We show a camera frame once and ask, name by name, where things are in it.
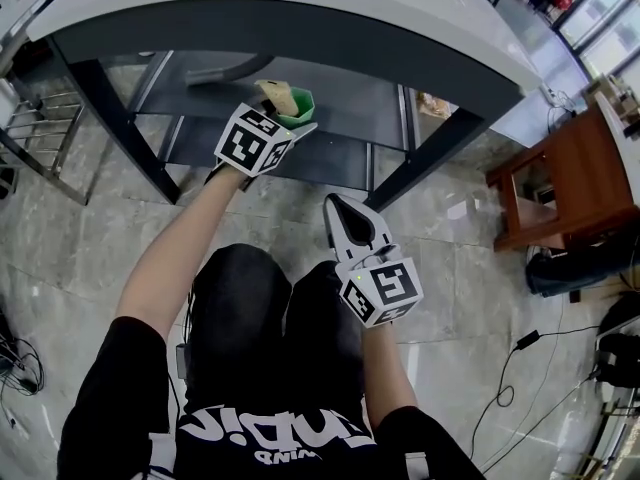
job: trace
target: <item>gray shelf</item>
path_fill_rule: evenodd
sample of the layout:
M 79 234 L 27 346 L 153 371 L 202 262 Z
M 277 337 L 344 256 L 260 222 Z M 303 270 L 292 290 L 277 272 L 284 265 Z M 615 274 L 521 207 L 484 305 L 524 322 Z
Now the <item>gray shelf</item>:
M 286 80 L 314 96 L 314 121 L 323 132 L 408 150 L 404 99 L 396 84 L 311 62 L 276 58 L 263 70 L 233 83 L 187 87 L 188 70 L 233 66 L 250 55 L 230 52 L 173 52 L 150 64 L 131 110 L 227 120 L 241 102 L 260 95 L 259 79 Z
M 195 167 L 213 167 L 213 151 L 226 120 L 175 118 L 160 149 L 162 161 Z M 313 183 L 371 190 L 371 146 L 362 141 L 315 131 L 287 153 L 269 174 Z

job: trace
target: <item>metal rack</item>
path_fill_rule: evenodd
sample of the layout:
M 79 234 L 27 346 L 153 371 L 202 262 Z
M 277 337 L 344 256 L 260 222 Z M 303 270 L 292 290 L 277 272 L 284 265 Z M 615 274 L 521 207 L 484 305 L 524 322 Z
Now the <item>metal rack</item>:
M 20 101 L 8 125 L 0 130 L 0 169 L 26 167 L 77 203 L 86 205 L 87 196 L 60 179 L 84 105 L 75 91 L 35 101 Z

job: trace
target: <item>marble floor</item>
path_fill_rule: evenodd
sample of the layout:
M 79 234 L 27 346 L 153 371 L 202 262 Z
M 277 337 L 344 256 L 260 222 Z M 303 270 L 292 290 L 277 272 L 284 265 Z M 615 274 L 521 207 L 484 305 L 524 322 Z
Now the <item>marble floor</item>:
M 121 76 L 125 86 L 131 78 L 130 73 L 112 75 Z M 147 116 L 138 124 L 157 148 L 167 120 Z M 388 151 L 378 153 L 376 178 L 381 180 L 401 159 Z M 0 478 L 55 477 L 62 425 L 128 273 L 207 174 L 179 166 L 169 170 L 183 189 L 177 206 L 154 192 L 88 116 L 62 177 L 82 190 L 90 188 L 89 204 L 78 206 L 22 172 L 16 193 L 0 210 L 2 307 L 15 333 L 36 347 L 46 372 L 46 387 L 37 396 L 4 393 L 5 406 L 29 438 L 0 418 Z M 269 251 L 296 281 L 331 258 L 321 205 L 334 190 L 364 198 L 359 192 L 263 176 L 234 198 L 211 250 L 234 242 L 254 244 Z M 425 292 L 420 306 L 396 325 L 408 376 L 421 407 L 469 451 L 475 423 L 495 396 L 517 339 L 534 329 L 552 332 L 596 324 L 615 299 L 610 293 L 598 295 L 597 288 L 580 304 L 531 296 L 523 276 L 524 253 L 492 251 L 501 225 L 500 205 L 476 170 L 447 164 L 384 214 L 395 239 L 416 262 Z M 168 347 L 172 374 L 180 336 L 179 319 Z M 506 382 L 514 386 L 515 399 L 508 408 L 488 411 L 476 440 L 478 466 L 490 465 L 494 454 L 516 442 L 590 372 L 593 334 L 556 338 L 543 338 L 513 356 Z M 183 398 L 182 382 L 176 385 Z M 598 409 L 594 386 L 584 385 L 487 477 L 560 478 L 584 450 Z

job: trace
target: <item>green cup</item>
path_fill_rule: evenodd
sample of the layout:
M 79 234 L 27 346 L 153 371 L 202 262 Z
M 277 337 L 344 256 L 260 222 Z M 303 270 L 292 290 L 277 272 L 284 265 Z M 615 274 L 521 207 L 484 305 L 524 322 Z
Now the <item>green cup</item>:
M 278 121 L 285 128 L 289 128 L 293 130 L 298 126 L 302 126 L 303 124 L 307 124 L 311 121 L 313 117 L 313 111 L 316 109 L 316 104 L 313 101 L 313 95 L 311 91 L 307 91 L 306 89 L 299 89 L 298 87 L 291 88 L 291 96 L 293 97 L 293 101 L 298 105 L 298 115 L 296 117 L 291 116 L 281 116 L 276 113 L 278 117 Z

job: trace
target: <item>black cable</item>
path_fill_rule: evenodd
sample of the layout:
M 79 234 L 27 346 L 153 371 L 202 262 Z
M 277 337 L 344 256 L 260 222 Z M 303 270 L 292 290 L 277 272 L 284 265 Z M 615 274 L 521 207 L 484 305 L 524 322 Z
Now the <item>black cable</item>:
M 564 310 L 563 310 L 562 314 L 560 315 L 560 321 L 558 322 L 558 329 L 562 325 L 562 316 L 563 315 L 564 315 Z M 590 327 L 584 327 L 584 328 L 581 328 L 581 329 L 573 329 L 571 331 L 558 331 L 558 332 L 550 332 L 550 333 L 544 333 L 544 334 L 538 334 L 537 331 L 533 331 L 532 333 L 529 333 L 527 336 L 525 336 L 524 338 L 522 338 L 521 340 L 518 341 L 516 348 L 514 348 L 509 353 L 509 355 L 507 356 L 507 360 L 505 361 L 505 364 L 502 367 L 502 373 L 500 375 L 500 383 L 498 385 L 498 392 L 497 392 L 496 396 L 493 397 L 489 401 L 489 403 L 485 406 L 485 408 L 482 411 L 482 414 L 480 414 L 480 418 L 478 419 L 478 422 L 476 423 L 475 428 L 473 429 L 473 434 L 471 435 L 471 453 L 469 455 L 469 459 L 470 460 L 473 460 L 473 455 L 475 453 L 475 438 L 476 438 L 476 434 L 478 432 L 480 424 L 482 423 L 482 420 L 484 419 L 485 415 L 487 414 L 487 411 L 490 409 L 491 404 L 493 404 L 493 402 L 496 402 L 496 405 L 498 405 L 498 407 L 506 408 L 506 407 L 509 407 L 513 403 L 513 400 L 514 400 L 515 395 L 516 395 L 514 387 L 512 385 L 505 386 L 504 388 L 502 387 L 502 384 L 504 382 L 505 371 L 507 369 L 507 365 L 509 364 L 509 361 L 510 361 L 511 357 L 513 356 L 513 354 L 518 350 L 524 350 L 524 349 L 530 347 L 531 345 L 533 345 L 536 341 L 538 341 L 543 336 L 560 336 L 560 335 L 563 335 L 563 334 L 572 334 L 572 333 L 575 333 L 575 332 L 587 331 L 589 329 L 597 329 L 598 327 L 599 326 L 597 326 L 597 325 L 592 325 Z M 536 403 L 538 395 L 542 391 L 542 388 L 543 388 L 545 382 L 547 381 L 547 377 L 549 375 L 549 370 L 551 369 L 551 363 L 553 361 L 553 357 L 555 355 L 557 346 L 558 346 L 558 339 L 556 338 L 556 342 L 554 344 L 553 351 L 551 352 L 551 356 L 549 357 L 549 361 L 547 363 L 547 368 L 545 370 L 544 378 L 542 379 L 542 382 L 540 383 L 540 386 L 538 387 L 538 390 L 536 391 L 536 394 L 533 397 L 533 401 L 531 402 L 531 405 L 529 406 L 529 410 L 525 414 L 524 418 L 522 418 L 522 420 L 520 421 L 520 423 L 518 424 L 516 429 L 513 431 L 513 433 L 509 437 L 509 440 L 503 445 L 502 448 L 500 448 L 491 457 L 489 457 L 489 459 L 487 459 L 487 461 L 485 461 L 485 464 L 487 462 L 491 461 L 493 459 L 493 457 L 495 457 L 498 453 L 500 453 L 500 451 L 502 451 L 504 449 L 504 447 L 509 444 L 511 439 L 513 439 L 513 436 L 517 434 L 517 432 L 518 432 L 518 430 L 520 430 L 520 427 L 522 426 L 522 424 L 527 420 L 527 418 L 529 417 L 529 414 L 531 414 L 531 411 L 533 410 L 533 407 L 534 407 L 534 405 Z M 502 395 L 504 395 L 509 390 L 511 390 L 511 398 L 509 399 L 508 402 L 501 402 L 500 401 L 500 397 L 502 397 Z
M 573 331 L 562 331 L 562 332 L 547 332 L 544 334 L 541 334 L 540 337 L 542 338 L 543 336 L 556 336 L 556 335 L 561 335 L 561 334 L 572 334 L 574 332 L 582 332 L 582 331 L 588 331 L 589 329 L 598 329 L 600 326 L 599 325 L 590 325 L 589 327 L 583 327 L 582 329 L 574 329 Z
M 23 355 L 18 355 L 17 344 L 23 343 L 31 351 Z M 0 334 L 0 355 L 6 360 L 10 361 L 10 368 L 0 376 L 2 379 L 2 387 L 0 388 L 0 408 L 13 427 L 14 422 L 9 418 L 9 414 L 4 407 L 4 390 L 6 387 L 13 389 L 24 396 L 34 396 L 44 389 L 44 366 L 40 360 L 40 356 L 36 349 L 26 340 L 14 339 L 13 341 L 7 340 L 2 334 Z M 25 372 L 26 376 L 18 377 L 15 373 L 15 369 Z
M 473 429 L 473 434 L 471 435 L 471 454 L 469 455 L 470 460 L 473 460 L 473 454 L 475 453 L 475 450 L 476 450 L 476 433 L 478 432 L 478 428 L 480 428 L 480 423 L 482 423 L 482 419 L 484 418 L 484 415 L 487 414 L 487 411 L 491 407 L 491 404 L 493 402 L 496 402 L 496 404 L 498 404 L 499 407 L 504 408 L 504 407 L 509 407 L 513 403 L 513 398 L 516 395 L 516 392 L 513 389 L 513 386 L 508 385 L 508 386 L 505 386 L 503 389 L 502 383 L 504 382 L 504 373 L 507 370 L 507 365 L 509 364 L 509 360 L 511 359 L 511 356 L 513 356 L 513 353 L 516 350 L 517 349 L 514 348 L 511 352 L 509 352 L 509 355 L 507 356 L 507 360 L 504 362 L 504 366 L 502 367 L 502 373 L 500 374 L 500 384 L 498 384 L 498 392 L 496 393 L 496 396 L 494 396 L 491 399 L 491 401 L 485 406 L 484 410 L 482 411 L 482 414 L 480 415 L 480 418 L 478 419 L 478 423 L 476 423 L 476 427 Z M 500 402 L 500 397 L 504 395 L 508 390 L 511 390 L 511 400 L 503 404 Z
M 176 432 L 178 431 L 178 422 L 180 421 L 180 402 L 178 400 L 178 393 L 176 393 L 176 387 L 173 385 L 173 379 L 171 374 L 169 375 L 169 384 L 171 384 L 171 391 L 173 391 L 173 398 L 176 400 Z
M 555 411 L 558 407 L 560 407 L 560 405 L 562 405 L 562 402 L 564 402 L 567 398 L 569 398 L 571 396 L 571 394 L 578 388 L 580 388 L 585 382 L 587 382 L 589 379 L 591 378 L 591 375 L 589 375 L 589 377 L 587 377 L 586 379 L 580 381 L 580 383 L 575 386 L 571 391 L 569 391 L 563 398 L 562 400 L 560 400 L 556 405 L 554 405 L 551 410 L 549 412 L 547 412 L 547 414 L 545 414 L 542 418 L 540 418 L 540 420 L 538 421 L 538 423 L 536 423 L 533 427 L 531 427 L 531 429 L 524 435 L 522 436 L 522 438 L 520 438 L 520 440 L 518 440 L 511 448 L 509 448 L 504 454 L 502 454 L 500 456 L 500 458 L 495 461 L 493 464 L 491 464 L 491 466 L 489 466 L 487 469 L 485 469 L 482 474 L 486 475 L 491 469 L 493 469 L 502 459 L 504 459 L 507 455 L 509 455 L 515 448 L 516 446 L 518 446 L 522 441 L 524 441 L 527 437 L 529 437 L 529 435 L 531 435 L 531 432 L 533 432 L 536 428 L 538 428 L 542 422 L 549 417 L 549 415 Z

